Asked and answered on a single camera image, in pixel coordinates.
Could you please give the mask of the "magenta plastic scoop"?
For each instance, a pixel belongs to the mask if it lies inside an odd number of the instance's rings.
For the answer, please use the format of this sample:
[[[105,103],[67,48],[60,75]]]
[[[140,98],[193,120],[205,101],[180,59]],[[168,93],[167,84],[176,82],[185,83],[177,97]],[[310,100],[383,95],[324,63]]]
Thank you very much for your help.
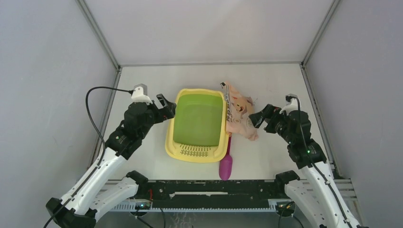
[[[219,177],[223,181],[227,181],[230,178],[231,172],[232,172],[233,159],[230,155],[230,147],[231,147],[231,133],[229,134],[226,154],[220,160],[220,164],[219,164]]]

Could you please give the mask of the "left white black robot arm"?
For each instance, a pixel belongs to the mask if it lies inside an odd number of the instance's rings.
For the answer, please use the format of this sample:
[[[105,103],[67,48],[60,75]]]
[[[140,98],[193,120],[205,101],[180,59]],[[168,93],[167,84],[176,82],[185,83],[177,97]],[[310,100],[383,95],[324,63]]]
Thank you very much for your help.
[[[120,125],[110,134],[105,151],[96,159],[75,186],[61,198],[51,198],[46,208],[51,220],[61,228],[93,228],[110,209],[126,198],[147,195],[148,179],[137,171],[126,174],[114,187],[100,193],[114,174],[141,146],[151,127],[174,118],[176,104],[162,94],[154,101],[142,95],[135,98],[124,113]]]

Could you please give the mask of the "pink cat litter bag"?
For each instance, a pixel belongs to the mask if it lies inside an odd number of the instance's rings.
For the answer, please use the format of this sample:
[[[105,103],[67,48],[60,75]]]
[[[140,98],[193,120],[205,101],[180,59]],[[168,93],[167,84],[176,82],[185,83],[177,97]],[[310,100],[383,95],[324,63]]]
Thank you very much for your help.
[[[229,82],[222,82],[221,87],[227,103],[226,131],[240,134],[250,141],[257,140],[257,129],[249,118],[249,115],[255,113],[252,98],[243,96]]]

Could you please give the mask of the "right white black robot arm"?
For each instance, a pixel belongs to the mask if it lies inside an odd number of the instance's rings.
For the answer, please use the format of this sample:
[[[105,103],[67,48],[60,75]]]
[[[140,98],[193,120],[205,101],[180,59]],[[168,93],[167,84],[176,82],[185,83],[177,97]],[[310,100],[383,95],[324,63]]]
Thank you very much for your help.
[[[300,177],[294,171],[287,171],[276,175],[274,187],[279,197],[289,197],[315,228],[362,227],[337,188],[323,150],[310,138],[311,122],[306,112],[267,105],[249,118],[255,128],[266,122],[266,132],[277,134],[287,142],[290,158],[313,190],[307,192]]]

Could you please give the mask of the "yellow green litter box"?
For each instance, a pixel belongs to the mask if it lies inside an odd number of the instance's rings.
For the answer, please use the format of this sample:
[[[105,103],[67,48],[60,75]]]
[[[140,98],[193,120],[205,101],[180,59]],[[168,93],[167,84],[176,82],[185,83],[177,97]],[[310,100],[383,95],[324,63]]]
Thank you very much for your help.
[[[169,121],[165,140],[167,154],[194,163],[222,160],[229,141],[224,94],[209,89],[182,89],[175,102],[176,114]]]

